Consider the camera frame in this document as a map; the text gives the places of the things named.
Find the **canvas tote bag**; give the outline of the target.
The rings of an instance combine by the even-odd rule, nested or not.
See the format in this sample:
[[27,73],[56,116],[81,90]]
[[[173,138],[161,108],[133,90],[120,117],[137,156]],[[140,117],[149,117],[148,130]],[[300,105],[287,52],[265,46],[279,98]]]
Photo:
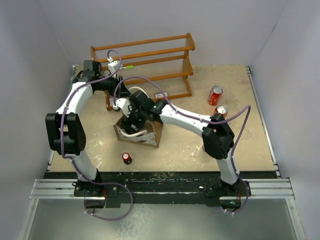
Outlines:
[[159,123],[157,121],[151,122],[147,120],[144,124],[143,129],[140,132],[137,132],[134,134],[128,134],[121,127],[121,121],[123,120],[123,118],[124,118],[124,114],[122,113],[122,116],[120,117],[120,119],[115,124],[113,124],[115,134],[119,141],[153,147],[153,148],[159,147],[162,131],[163,131],[162,123]]

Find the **red cola can front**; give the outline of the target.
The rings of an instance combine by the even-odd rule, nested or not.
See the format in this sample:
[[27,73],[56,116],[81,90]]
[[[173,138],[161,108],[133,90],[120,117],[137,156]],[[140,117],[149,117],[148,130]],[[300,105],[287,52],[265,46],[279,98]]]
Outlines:
[[214,110],[214,114],[220,114],[224,118],[228,115],[228,112],[228,108],[225,105],[218,105]]

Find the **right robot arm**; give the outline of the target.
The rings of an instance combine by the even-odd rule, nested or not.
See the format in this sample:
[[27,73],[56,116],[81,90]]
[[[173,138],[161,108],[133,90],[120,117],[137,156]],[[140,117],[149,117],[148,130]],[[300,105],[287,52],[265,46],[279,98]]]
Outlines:
[[127,134],[137,133],[149,121],[174,125],[198,135],[202,138],[205,152],[216,159],[223,192],[233,196],[240,190],[239,173],[231,158],[235,134],[227,123],[219,123],[225,120],[221,114],[196,114],[166,100],[153,101],[141,90],[128,98],[117,99],[113,108],[122,110],[124,117],[120,126]]

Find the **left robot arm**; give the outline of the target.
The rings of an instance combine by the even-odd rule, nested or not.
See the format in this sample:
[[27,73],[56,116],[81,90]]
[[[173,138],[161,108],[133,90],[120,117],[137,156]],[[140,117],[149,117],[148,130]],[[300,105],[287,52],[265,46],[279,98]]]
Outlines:
[[63,159],[69,160],[77,173],[79,182],[86,184],[85,190],[91,196],[98,196],[103,191],[101,175],[93,166],[85,151],[86,134],[81,124],[82,114],[87,101],[96,91],[109,92],[117,97],[120,87],[127,96],[121,79],[117,77],[122,63],[108,57],[109,75],[102,73],[102,64],[96,60],[86,60],[83,69],[72,80],[71,91],[62,106],[54,113],[45,116],[45,125],[48,142],[51,150],[58,153]]

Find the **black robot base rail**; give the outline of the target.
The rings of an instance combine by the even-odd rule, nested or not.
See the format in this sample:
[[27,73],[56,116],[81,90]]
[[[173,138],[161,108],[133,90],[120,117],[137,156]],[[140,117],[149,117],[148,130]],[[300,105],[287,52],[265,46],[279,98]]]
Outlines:
[[185,204],[239,209],[251,196],[255,180],[276,179],[275,171],[243,171],[241,180],[229,186],[217,171],[101,172],[101,185],[78,180],[74,172],[47,172],[44,179],[66,182],[74,197],[97,198],[99,205]]

